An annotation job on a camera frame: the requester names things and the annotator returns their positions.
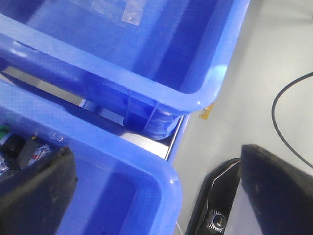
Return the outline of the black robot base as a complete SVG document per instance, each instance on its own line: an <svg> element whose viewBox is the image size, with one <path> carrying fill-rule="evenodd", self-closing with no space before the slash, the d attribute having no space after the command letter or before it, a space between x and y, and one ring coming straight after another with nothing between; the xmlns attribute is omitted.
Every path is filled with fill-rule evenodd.
<svg viewBox="0 0 313 235"><path fill-rule="evenodd" d="M186 234L263 234L253 205L261 175L255 163L239 158L209 171L201 184Z"/></svg>

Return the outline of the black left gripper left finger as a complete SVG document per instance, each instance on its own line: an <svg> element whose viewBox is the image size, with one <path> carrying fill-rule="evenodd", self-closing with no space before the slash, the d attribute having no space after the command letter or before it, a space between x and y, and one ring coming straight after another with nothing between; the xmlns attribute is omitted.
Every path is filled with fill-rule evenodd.
<svg viewBox="0 0 313 235"><path fill-rule="evenodd" d="M67 146L0 182L2 235L54 235L73 199L74 154Z"/></svg>

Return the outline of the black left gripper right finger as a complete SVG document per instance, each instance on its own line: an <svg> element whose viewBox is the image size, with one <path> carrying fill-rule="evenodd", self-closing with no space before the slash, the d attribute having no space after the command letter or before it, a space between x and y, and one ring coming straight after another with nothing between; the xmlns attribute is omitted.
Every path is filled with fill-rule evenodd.
<svg viewBox="0 0 313 235"><path fill-rule="evenodd" d="M241 150L241 179L264 235L313 233L313 177L266 149Z"/></svg>

